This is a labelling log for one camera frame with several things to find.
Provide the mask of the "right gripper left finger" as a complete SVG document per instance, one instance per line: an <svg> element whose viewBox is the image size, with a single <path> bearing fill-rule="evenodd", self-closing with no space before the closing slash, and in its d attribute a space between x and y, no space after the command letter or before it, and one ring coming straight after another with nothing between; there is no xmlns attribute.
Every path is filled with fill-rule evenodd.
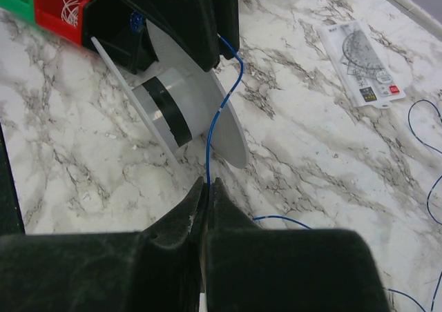
<svg viewBox="0 0 442 312"><path fill-rule="evenodd" d="M199 177L184 199L143 231L143 234L150 244L164 251L178 251L190 244L200 248L205 232L206 212L207 184L203 177Z"/></svg>

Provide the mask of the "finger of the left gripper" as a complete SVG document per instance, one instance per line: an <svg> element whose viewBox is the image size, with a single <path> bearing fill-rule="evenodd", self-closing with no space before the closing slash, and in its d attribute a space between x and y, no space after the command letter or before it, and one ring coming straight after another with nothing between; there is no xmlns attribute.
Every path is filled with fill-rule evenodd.
<svg viewBox="0 0 442 312"><path fill-rule="evenodd" d="M170 36L207 72L219 62L212 0L123 0Z"/></svg>
<svg viewBox="0 0 442 312"><path fill-rule="evenodd" d="M219 34L229 45L238 51L240 47L238 0L211 0L214 24L211 26L211 42L215 45L209 51L210 60L219 60L220 55L226 59L233 57L232 51L218 39Z"/></svg>

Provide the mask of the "grey plastic cable spool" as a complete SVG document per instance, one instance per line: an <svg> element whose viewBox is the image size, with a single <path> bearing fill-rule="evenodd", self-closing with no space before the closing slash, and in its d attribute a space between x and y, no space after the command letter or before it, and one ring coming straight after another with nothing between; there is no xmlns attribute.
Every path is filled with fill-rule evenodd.
<svg viewBox="0 0 442 312"><path fill-rule="evenodd" d="M249 148L239 119L213 70L203 71L164 31L147 23L159 64L147 79L131 88L102 42L91 41L131 105L174 166L175 151L201 135L221 158L236 168L249 161Z"/></svg>

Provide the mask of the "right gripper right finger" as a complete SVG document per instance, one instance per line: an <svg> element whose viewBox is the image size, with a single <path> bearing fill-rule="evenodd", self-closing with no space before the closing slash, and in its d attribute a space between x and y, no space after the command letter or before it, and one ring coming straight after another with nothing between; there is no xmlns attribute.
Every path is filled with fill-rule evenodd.
<svg viewBox="0 0 442 312"><path fill-rule="evenodd" d="M207 226L207 246L252 246L262 237L262 230L229 197L220 178L210 187Z"/></svg>

